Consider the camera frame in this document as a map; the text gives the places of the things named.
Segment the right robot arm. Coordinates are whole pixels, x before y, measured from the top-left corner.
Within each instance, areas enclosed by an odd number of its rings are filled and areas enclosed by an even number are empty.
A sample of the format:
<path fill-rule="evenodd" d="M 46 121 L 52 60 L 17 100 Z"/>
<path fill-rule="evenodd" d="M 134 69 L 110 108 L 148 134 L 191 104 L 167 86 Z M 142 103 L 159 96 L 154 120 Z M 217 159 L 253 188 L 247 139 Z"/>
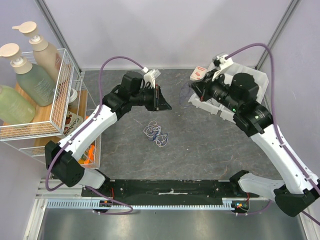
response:
<path fill-rule="evenodd" d="M 252 75 L 237 73 L 231 84 L 225 83 L 224 74 L 215 79 L 212 76 L 210 71 L 189 86 L 202 102 L 214 99 L 232 111 L 236 126 L 262 149 L 282 177 L 273 180 L 241 170 L 229 179 L 230 193 L 235 197 L 256 194 L 274 201 L 286 215 L 297 216 L 320 197 L 316 190 L 319 177 L 300 158 L 294 161 L 293 152 L 287 152 L 290 146 L 274 124 L 272 114 L 256 100 L 259 86 Z"/>

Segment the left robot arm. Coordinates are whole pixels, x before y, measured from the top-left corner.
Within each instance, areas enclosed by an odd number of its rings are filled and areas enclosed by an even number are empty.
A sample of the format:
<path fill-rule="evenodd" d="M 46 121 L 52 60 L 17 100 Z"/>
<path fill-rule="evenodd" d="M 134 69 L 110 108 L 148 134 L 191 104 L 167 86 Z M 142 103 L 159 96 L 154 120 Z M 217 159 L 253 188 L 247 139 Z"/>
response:
<path fill-rule="evenodd" d="M 105 95 L 102 103 L 71 134 L 55 143 L 45 145 L 45 164 L 49 174 L 71 188 L 75 185 L 91 187 L 99 197 L 110 191 L 107 177 L 96 169 L 78 162 L 85 150 L 110 126 L 120 120 L 134 106 L 144 106 L 148 111 L 171 110 L 161 87 L 156 83 L 160 71 L 150 70 L 145 75 L 128 71 L 121 83 Z"/>

